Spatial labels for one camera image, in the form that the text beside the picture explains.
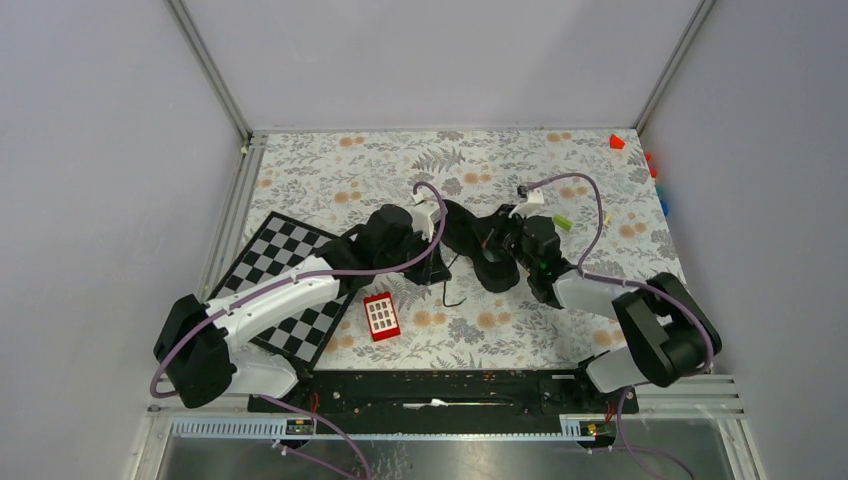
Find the black sneaker shoe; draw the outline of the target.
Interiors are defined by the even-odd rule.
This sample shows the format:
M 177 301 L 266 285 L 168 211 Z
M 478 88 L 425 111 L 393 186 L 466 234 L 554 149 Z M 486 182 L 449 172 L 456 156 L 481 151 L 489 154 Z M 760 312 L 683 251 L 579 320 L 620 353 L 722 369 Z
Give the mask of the black sneaker shoe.
M 502 204 L 492 214 L 479 217 L 455 201 L 444 203 L 447 215 L 441 243 L 471 260 L 486 291 L 503 293 L 514 287 L 519 281 L 518 267 L 503 246 L 513 205 Z

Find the black shoelace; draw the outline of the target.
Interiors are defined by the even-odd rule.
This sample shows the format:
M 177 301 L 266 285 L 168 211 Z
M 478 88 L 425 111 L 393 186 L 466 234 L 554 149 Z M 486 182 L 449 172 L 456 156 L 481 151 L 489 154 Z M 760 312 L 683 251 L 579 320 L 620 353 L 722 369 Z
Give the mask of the black shoelace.
M 448 264 L 451 279 L 443 283 L 442 306 L 445 308 L 456 308 L 463 305 L 467 300 L 465 293 L 466 277 L 468 276 L 467 261 L 459 254 Z

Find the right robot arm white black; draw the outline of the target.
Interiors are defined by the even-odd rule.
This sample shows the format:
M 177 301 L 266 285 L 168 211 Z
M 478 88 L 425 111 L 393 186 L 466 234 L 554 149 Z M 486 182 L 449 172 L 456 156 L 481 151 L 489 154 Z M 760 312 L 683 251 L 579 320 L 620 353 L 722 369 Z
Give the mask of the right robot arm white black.
M 625 386 L 668 387 L 711 366 L 722 348 L 715 328 L 682 282 L 663 272 L 643 281 L 580 270 L 561 253 L 551 219 L 510 214 L 505 207 L 476 221 L 474 268 L 492 292 L 515 286 L 519 273 L 535 299 L 617 322 L 626 345 L 583 361 L 573 386 L 575 402 L 597 412 Z

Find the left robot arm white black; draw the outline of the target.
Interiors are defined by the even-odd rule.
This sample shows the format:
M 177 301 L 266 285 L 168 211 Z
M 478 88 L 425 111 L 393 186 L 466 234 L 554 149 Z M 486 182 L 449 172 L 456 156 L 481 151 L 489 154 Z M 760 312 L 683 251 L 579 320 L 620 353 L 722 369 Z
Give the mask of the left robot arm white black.
M 254 287 L 200 302 L 172 305 L 154 344 L 159 366 L 153 397 L 176 397 L 189 408 L 226 393 L 272 396 L 288 411 L 309 401 L 310 385 L 283 359 L 243 352 L 254 337 L 311 307 L 352 294 L 378 275 L 406 273 L 431 258 L 446 227 L 442 200 L 411 208 L 384 205 L 368 221 Z

